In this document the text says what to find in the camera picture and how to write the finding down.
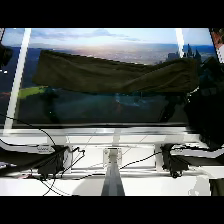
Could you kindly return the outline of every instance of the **cloudy sky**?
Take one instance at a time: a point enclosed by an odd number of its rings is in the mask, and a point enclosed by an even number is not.
[[[19,45],[24,28],[7,28],[6,46]],[[212,45],[207,28],[183,28],[185,44]],[[30,44],[98,46],[123,43],[177,44],[175,28],[32,28]]]

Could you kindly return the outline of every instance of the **screen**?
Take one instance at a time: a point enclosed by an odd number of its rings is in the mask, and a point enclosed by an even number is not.
[[[10,62],[0,70],[0,112],[7,113],[24,28],[6,28],[2,44],[13,50]],[[183,28],[184,57],[203,63],[216,58],[207,28]],[[100,58],[116,62],[160,65],[180,58],[175,28],[32,28],[20,83],[14,118],[49,127],[77,124],[187,124],[183,94],[141,91],[124,93],[86,93],[37,85],[42,50]],[[167,119],[164,110],[171,108]],[[13,127],[22,124],[14,121]]]

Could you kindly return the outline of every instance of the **white surface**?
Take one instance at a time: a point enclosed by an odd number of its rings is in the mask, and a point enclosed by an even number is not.
[[[55,186],[68,193],[81,196],[100,196],[104,179],[84,180],[56,180]],[[209,196],[209,182],[204,176],[150,178],[122,178],[126,196],[151,196],[151,195],[186,195]],[[38,180],[0,179],[0,195],[36,195],[41,196],[48,190]],[[49,192],[48,196],[57,195]]]

